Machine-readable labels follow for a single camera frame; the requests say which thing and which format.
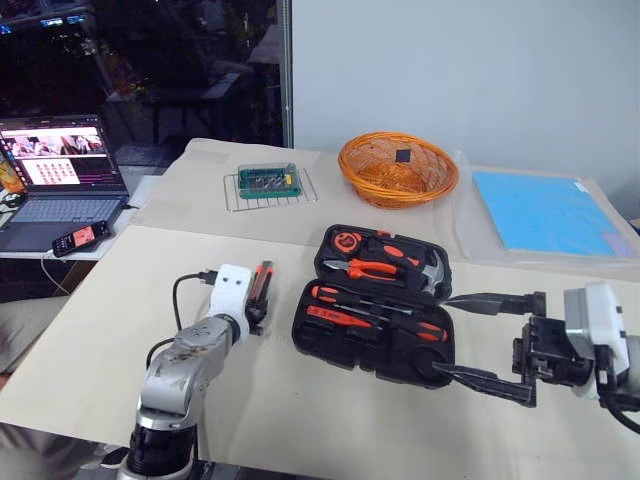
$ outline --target black square object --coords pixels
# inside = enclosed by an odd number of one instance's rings
[[[396,162],[408,163],[411,160],[411,149],[396,150]]]

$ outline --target person's arm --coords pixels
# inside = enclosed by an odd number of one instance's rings
[[[4,374],[4,373],[0,374],[0,390],[2,390],[2,387],[6,385],[10,377],[11,375],[9,374]]]

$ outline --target cable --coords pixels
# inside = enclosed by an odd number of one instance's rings
[[[605,407],[607,407],[607,410],[609,410],[609,413],[613,415],[613,418],[618,420],[622,425],[627,427],[629,430],[640,435],[640,424],[637,424],[636,422],[631,420],[629,417],[627,417],[624,413],[622,413],[622,410],[620,410],[620,407],[618,406],[618,403],[613,398],[613,396],[608,396],[603,398],[603,403]]]
[[[212,270],[205,270],[204,272],[199,273],[190,273],[189,275],[183,275],[178,277],[178,279],[173,284],[173,314],[176,317],[176,326],[178,327],[178,331],[182,330],[182,322],[180,321],[180,313],[178,312],[178,285],[183,280],[188,280],[189,278],[199,278],[203,280],[207,285],[213,285],[216,282],[216,277],[218,276],[218,272]]]
[[[198,424],[193,429],[193,460],[198,460]]]
[[[149,365],[151,365],[151,358],[153,357],[153,354],[156,352],[156,350],[159,349],[161,346],[171,342],[173,342],[173,338],[167,338],[165,340],[162,340],[161,342],[156,343],[153,347],[151,347],[151,349],[149,350],[149,353],[147,353],[147,362],[146,362],[147,368],[149,368]]]
[[[183,280],[188,280],[189,278],[200,278],[199,273],[190,273],[189,275],[183,275],[178,277],[178,279],[173,284],[173,314],[176,317],[176,326],[178,327],[178,331],[182,330],[182,322],[180,322],[180,313],[178,312],[178,285]]]
[[[71,293],[69,293],[69,291],[64,288],[62,285],[60,285],[58,282],[56,282],[54,280],[54,278],[49,274],[49,272],[47,272],[47,269],[44,266],[44,259],[47,255],[49,255],[50,253],[53,253],[53,250],[47,250],[46,252],[44,252],[42,254],[42,257],[40,257],[40,266],[42,267],[42,271],[44,272],[44,274],[49,278],[49,280],[51,280],[53,282],[53,284],[58,287],[60,290],[62,290],[64,293],[66,293],[67,295],[71,295]]]

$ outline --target laptop keyboard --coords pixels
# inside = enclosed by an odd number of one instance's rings
[[[11,222],[83,222],[109,220],[120,200],[29,200]]]

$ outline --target orange wicker basket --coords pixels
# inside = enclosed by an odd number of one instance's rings
[[[408,162],[396,161],[410,150]],[[358,195],[380,208],[408,208],[446,195],[458,168],[441,148],[399,132],[373,132],[347,142],[338,156],[342,174]]]

